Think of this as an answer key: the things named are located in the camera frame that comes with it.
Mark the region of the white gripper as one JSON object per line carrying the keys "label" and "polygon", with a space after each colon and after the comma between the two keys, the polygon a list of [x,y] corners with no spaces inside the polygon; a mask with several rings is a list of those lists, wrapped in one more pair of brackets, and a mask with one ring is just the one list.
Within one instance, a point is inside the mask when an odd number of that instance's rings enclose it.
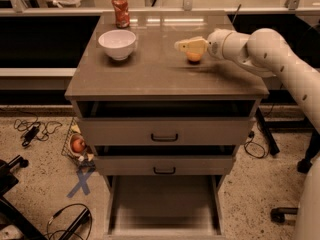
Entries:
{"label": "white gripper", "polygon": [[232,30],[215,29],[207,38],[193,37],[177,41],[174,48],[178,51],[193,52],[204,54],[208,51],[209,55],[216,59],[231,59],[232,53],[226,45],[227,38],[233,34]]}

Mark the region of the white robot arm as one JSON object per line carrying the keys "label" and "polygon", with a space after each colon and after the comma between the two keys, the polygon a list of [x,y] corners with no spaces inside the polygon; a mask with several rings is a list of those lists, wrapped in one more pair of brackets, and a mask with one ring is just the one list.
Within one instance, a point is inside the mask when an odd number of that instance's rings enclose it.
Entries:
{"label": "white robot arm", "polygon": [[306,175],[293,240],[320,240],[320,73],[300,59],[275,30],[262,28],[252,34],[216,29],[208,37],[177,41],[176,50],[187,55],[209,53],[234,62],[260,77],[277,76],[309,119],[313,133],[297,170]]}

